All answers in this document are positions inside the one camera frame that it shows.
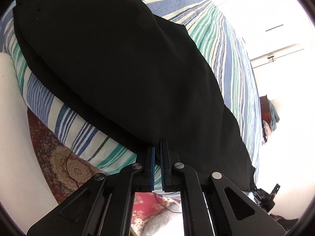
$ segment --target black cable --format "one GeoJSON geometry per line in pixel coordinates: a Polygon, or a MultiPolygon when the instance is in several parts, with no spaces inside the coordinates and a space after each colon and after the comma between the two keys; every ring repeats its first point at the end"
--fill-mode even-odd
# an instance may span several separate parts
{"type": "Polygon", "coordinates": [[[79,188],[78,182],[73,177],[70,176],[69,171],[68,171],[68,159],[69,159],[71,154],[72,154],[72,151],[70,152],[70,154],[68,155],[67,160],[66,160],[66,171],[67,171],[68,177],[70,177],[76,183],[77,187],[79,188]]]}
{"type": "Polygon", "coordinates": [[[166,210],[168,210],[168,211],[170,211],[170,212],[172,212],[172,213],[178,213],[178,214],[182,214],[182,213],[183,213],[183,212],[171,211],[168,207],[166,207],[165,205],[163,205],[162,203],[159,202],[159,200],[158,200],[158,198],[157,198],[157,196],[156,196],[156,193],[153,193],[153,194],[154,194],[155,199],[157,200],[157,202],[158,202],[163,208],[165,208],[166,210]]]}

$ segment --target striped bedsheet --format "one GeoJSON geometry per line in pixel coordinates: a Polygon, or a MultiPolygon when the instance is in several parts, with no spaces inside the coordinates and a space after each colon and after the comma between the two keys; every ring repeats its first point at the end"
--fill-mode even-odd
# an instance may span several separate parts
{"type": "MultiPolygon", "coordinates": [[[[210,0],[142,1],[153,14],[185,25],[213,70],[225,105],[237,119],[243,141],[258,171],[261,145],[259,97],[247,52],[232,26],[210,0]]],[[[14,61],[19,87],[29,108],[65,146],[106,173],[117,173],[135,162],[134,153],[83,120],[31,72],[15,37],[14,6],[15,2],[1,18],[0,47],[14,61]]],[[[161,191],[158,166],[155,167],[155,190],[161,191]]]]}

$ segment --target pile of clothes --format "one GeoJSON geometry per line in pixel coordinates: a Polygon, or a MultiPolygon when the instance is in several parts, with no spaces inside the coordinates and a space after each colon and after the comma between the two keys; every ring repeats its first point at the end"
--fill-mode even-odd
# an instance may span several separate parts
{"type": "Polygon", "coordinates": [[[271,121],[270,123],[266,122],[265,120],[262,120],[261,126],[262,126],[262,144],[266,144],[268,137],[271,135],[273,131],[277,129],[277,123],[279,122],[280,118],[277,113],[277,110],[273,103],[269,102],[269,108],[270,108],[270,115],[271,115],[271,121]]]}

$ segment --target black cloth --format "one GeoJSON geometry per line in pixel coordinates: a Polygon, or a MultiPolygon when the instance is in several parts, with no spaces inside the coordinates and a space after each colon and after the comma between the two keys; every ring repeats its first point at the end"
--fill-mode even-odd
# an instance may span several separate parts
{"type": "Polygon", "coordinates": [[[13,13],[31,71],[87,122],[136,154],[165,137],[183,163],[249,190],[239,126],[183,25],[141,0],[17,0],[13,13]]]}

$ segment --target silver bolt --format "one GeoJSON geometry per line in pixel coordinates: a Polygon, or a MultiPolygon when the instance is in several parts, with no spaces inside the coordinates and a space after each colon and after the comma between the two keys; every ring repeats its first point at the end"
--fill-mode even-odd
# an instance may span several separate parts
{"type": "Polygon", "coordinates": [[[176,162],[174,164],[174,167],[177,168],[177,169],[182,169],[185,165],[181,162],[176,162]]]}
{"type": "Polygon", "coordinates": [[[213,177],[214,179],[221,179],[221,178],[222,178],[222,175],[221,175],[221,173],[219,173],[219,172],[213,172],[213,173],[212,173],[212,177],[213,177]]]}
{"type": "Polygon", "coordinates": [[[103,180],[105,177],[104,177],[104,174],[103,173],[97,173],[94,175],[94,179],[97,180],[97,181],[101,181],[103,180]]]}
{"type": "Polygon", "coordinates": [[[142,168],[142,165],[140,163],[133,163],[132,168],[134,170],[138,170],[138,169],[142,168]]]}

